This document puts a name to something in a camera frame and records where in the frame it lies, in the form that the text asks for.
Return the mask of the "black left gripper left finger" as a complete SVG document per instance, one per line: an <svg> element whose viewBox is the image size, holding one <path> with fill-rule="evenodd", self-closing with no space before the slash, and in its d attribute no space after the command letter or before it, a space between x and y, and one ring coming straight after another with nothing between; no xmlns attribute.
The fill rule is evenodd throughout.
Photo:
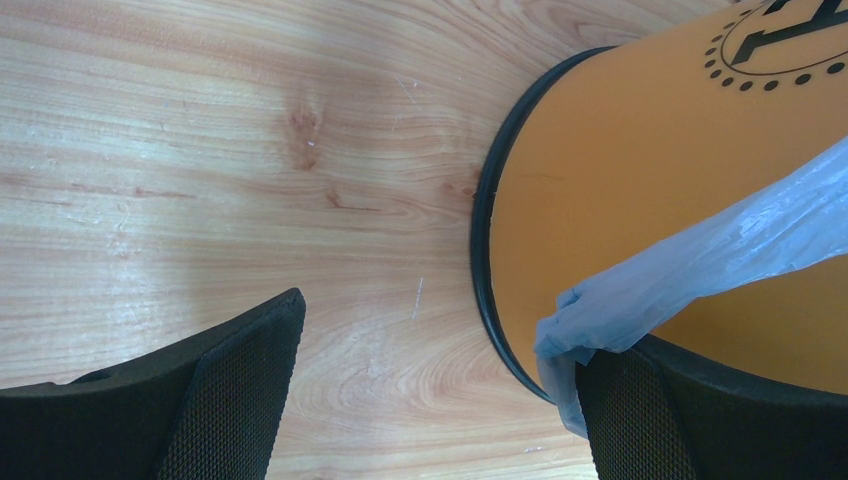
<svg viewBox="0 0 848 480"><path fill-rule="evenodd" d="M1 392L5 479L262 479L306 313L298 289L159 350Z"/></svg>

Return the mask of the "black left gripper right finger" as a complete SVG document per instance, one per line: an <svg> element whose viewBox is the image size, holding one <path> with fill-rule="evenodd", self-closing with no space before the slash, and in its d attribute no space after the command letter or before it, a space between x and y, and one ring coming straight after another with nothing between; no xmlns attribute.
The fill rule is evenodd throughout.
<svg viewBox="0 0 848 480"><path fill-rule="evenodd" d="M844 479L847 398L649 335L576 368L601 479Z"/></svg>

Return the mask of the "translucent blue plastic bag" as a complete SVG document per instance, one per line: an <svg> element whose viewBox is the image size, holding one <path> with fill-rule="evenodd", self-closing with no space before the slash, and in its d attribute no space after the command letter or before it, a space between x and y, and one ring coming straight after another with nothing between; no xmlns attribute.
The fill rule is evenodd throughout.
<svg viewBox="0 0 848 480"><path fill-rule="evenodd" d="M622 353L693 301L847 252L847 142L785 178L560 293L536 327L544 390L565 428L587 424L576 367Z"/></svg>

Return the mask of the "orange trash bin gold rim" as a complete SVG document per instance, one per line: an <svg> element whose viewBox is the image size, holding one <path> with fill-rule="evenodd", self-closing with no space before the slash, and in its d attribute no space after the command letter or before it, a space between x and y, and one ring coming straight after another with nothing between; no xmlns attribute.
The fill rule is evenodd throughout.
<svg viewBox="0 0 848 480"><path fill-rule="evenodd" d="M560 293L847 142L847 5L741 1L540 77L501 126L470 254L485 328L546 398ZM699 298L650 334L773 380L847 389L847 252Z"/></svg>

